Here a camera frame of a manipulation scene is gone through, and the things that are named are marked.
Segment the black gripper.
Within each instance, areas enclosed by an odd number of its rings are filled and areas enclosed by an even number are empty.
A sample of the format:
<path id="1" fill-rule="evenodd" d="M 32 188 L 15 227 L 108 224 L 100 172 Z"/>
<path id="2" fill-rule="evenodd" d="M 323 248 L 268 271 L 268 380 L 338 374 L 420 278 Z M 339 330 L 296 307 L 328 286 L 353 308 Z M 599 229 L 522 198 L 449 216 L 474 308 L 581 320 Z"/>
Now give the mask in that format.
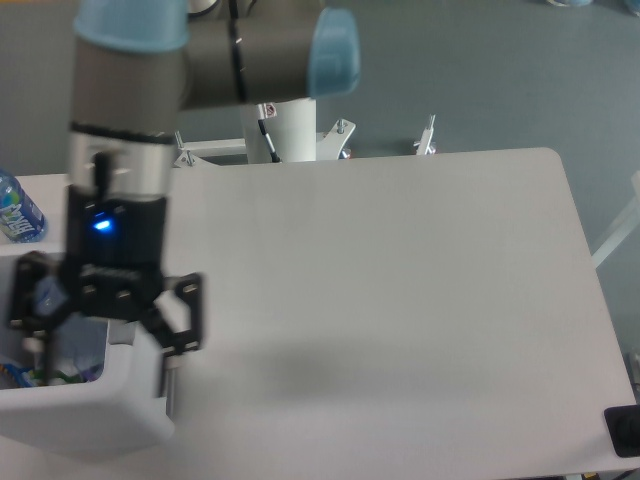
<path id="1" fill-rule="evenodd" d="M 65 255 L 30 251 L 17 258 L 7 326 L 37 344 L 44 385 L 52 380 L 55 332 L 74 311 L 139 321 L 161 350 L 160 393 L 171 361 L 202 348 L 205 277 L 161 271 L 167 207 L 165 197 L 99 200 L 70 185 Z M 164 292 L 187 307 L 187 329 L 175 331 L 156 305 Z"/>

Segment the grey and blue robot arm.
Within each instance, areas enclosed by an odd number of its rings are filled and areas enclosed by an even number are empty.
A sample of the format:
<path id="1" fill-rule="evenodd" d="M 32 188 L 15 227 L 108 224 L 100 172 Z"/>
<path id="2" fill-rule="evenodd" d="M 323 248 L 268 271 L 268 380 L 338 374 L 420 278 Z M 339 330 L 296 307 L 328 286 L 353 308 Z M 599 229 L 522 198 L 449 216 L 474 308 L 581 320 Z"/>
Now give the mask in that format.
<path id="1" fill-rule="evenodd" d="M 60 259 L 14 267 L 8 326 L 41 349 L 52 379 L 73 315 L 141 325 L 164 361 L 200 349 L 204 278 L 162 267 L 180 111 L 351 93 L 358 27 L 319 1 L 84 1 L 76 38 L 66 231 Z"/>

